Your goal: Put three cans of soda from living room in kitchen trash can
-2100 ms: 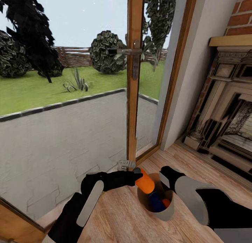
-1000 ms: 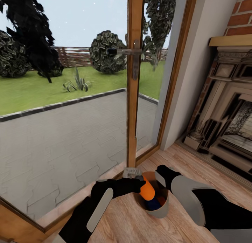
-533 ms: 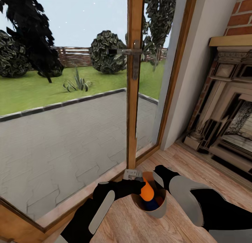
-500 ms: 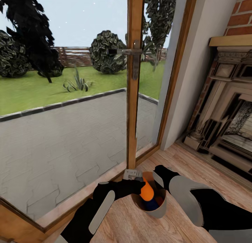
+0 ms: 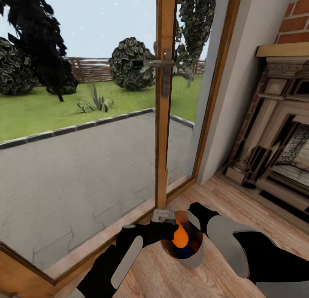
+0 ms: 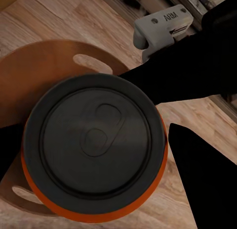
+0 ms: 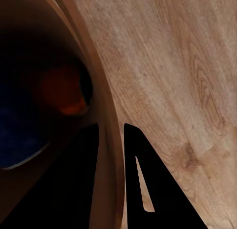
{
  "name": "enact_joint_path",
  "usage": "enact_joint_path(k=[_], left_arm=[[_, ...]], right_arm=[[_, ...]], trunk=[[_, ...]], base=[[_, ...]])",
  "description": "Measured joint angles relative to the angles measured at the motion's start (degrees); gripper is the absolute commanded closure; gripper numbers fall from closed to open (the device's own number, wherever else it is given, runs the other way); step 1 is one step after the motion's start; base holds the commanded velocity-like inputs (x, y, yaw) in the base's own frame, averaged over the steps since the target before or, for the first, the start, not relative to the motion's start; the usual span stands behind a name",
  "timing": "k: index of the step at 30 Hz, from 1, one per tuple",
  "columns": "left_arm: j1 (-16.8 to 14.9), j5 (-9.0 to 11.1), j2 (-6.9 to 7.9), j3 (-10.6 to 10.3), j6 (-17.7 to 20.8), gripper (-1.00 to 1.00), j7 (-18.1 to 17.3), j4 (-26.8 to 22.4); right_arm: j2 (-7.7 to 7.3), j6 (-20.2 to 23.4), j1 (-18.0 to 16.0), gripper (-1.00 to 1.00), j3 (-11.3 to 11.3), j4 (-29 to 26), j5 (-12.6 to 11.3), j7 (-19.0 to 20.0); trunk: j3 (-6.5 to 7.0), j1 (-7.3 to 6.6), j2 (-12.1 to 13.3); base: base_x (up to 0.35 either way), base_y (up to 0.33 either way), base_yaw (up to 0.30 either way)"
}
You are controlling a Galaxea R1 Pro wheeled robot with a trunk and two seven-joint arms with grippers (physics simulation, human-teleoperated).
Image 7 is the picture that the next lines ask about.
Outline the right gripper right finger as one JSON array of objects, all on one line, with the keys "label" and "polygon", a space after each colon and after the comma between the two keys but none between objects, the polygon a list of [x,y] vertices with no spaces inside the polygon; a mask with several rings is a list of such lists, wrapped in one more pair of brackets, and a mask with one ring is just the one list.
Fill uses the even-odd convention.
[{"label": "right gripper right finger", "polygon": [[[144,210],[138,159],[155,212]],[[208,229],[143,132],[124,124],[128,229]]]}]

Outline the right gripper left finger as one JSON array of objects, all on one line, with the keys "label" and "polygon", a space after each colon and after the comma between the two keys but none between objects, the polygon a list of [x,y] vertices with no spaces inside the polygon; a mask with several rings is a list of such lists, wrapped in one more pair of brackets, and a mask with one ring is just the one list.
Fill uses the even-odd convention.
[{"label": "right gripper left finger", "polygon": [[88,229],[98,124],[80,130],[0,224],[0,229]]}]

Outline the trash can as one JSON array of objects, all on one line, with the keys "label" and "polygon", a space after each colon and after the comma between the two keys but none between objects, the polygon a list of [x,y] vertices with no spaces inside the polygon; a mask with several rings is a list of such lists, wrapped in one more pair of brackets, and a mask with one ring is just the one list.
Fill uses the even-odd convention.
[{"label": "trash can", "polygon": [[[52,142],[26,163],[0,167],[0,224],[83,128],[99,127],[88,229],[121,229],[124,160],[118,117],[100,57],[73,0],[0,0],[0,48],[18,73],[70,64],[85,72],[90,105],[46,119]],[[61,9],[61,10],[60,10]]]}]

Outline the can of soda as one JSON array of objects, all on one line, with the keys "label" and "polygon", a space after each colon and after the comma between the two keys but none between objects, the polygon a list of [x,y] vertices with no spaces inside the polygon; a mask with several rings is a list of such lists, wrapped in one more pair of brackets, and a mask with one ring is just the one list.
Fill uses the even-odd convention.
[{"label": "can of soda", "polygon": [[46,119],[76,114],[90,105],[82,67],[65,64],[19,75]]},{"label": "can of soda", "polygon": [[18,167],[51,142],[46,118],[7,53],[0,48],[0,167]]}]

